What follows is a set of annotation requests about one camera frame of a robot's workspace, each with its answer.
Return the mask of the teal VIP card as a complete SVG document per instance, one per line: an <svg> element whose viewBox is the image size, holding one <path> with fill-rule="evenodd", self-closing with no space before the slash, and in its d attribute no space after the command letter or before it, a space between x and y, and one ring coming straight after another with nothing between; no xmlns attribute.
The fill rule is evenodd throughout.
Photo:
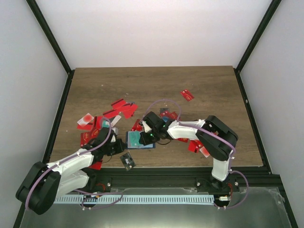
<svg viewBox="0 0 304 228"><path fill-rule="evenodd" d="M128 133L128 147L130 148L137 148L140 146L139 143L140 139L140 132L138 131L131 131Z"/></svg>

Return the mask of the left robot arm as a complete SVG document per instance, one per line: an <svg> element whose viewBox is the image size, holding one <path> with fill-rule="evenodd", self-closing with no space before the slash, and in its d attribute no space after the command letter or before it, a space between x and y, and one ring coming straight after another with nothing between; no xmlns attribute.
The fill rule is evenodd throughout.
<svg viewBox="0 0 304 228"><path fill-rule="evenodd" d="M41 215L55 199L72 191L93 192L97 174L91 166L101 162L104 156L122 153L125 148L125 142L115 131L105 127L75 153L55 162L33 164L16 192L16 199L26 209Z"/></svg>

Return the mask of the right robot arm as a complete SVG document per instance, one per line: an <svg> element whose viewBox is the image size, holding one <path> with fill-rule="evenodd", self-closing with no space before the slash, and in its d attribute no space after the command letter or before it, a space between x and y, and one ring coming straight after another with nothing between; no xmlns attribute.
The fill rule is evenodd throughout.
<svg viewBox="0 0 304 228"><path fill-rule="evenodd" d="M139 143L148 145L160 140L189 139L199 141L213 158L211 185L216 191L228 186L227 177L231 172L233 153L236 151L238 135L216 116L196 121L168 119L164 121L154 112L149 112L142 120L144 131L140 133Z"/></svg>

